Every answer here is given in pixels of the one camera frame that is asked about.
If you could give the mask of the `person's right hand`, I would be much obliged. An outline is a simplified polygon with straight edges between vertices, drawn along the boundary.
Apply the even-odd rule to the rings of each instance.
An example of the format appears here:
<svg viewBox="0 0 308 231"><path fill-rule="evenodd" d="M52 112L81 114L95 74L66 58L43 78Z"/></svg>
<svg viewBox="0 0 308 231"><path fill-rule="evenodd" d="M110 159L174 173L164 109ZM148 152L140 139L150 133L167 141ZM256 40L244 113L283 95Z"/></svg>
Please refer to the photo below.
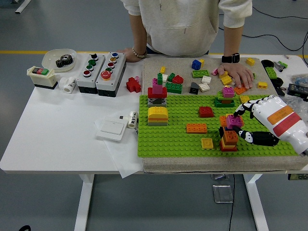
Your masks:
<svg viewBox="0 0 308 231"><path fill-rule="evenodd" d="M117 52L124 53L126 57L126 61L129 63L135 63L142 59L134 54L132 48L125 48L123 50L118 50Z"/></svg>

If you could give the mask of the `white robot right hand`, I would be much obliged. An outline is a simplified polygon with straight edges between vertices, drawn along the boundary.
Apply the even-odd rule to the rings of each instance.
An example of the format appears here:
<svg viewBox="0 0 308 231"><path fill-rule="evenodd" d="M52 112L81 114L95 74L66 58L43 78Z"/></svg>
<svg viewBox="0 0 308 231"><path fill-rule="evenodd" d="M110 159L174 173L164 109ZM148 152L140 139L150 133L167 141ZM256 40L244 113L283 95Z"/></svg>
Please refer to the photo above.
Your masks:
<svg viewBox="0 0 308 231"><path fill-rule="evenodd" d="M249 100L241 104L233 115L241 116L246 111L250 112L251 119L255 118L268 129L268 132L250 132L238 126L232 126L232 129L246 142L275 146L280 140L286 141L292 145L297 154L308 155L308 127L280 97L270 95L258 100Z"/></svg>

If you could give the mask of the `person's left hand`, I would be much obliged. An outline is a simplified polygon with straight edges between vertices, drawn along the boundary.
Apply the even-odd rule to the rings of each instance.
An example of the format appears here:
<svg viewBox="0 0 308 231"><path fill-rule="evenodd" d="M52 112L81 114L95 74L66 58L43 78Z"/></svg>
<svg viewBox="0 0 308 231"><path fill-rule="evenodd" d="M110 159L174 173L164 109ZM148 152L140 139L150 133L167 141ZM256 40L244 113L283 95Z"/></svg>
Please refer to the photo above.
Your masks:
<svg viewBox="0 0 308 231"><path fill-rule="evenodd" d="M240 63L230 64L222 63L218 67L218 73L220 75L227 71L228 74L234 79L235 85L239 88L245 87L250 89L253 87L254 76L250 69L246 68Z"/></svg>

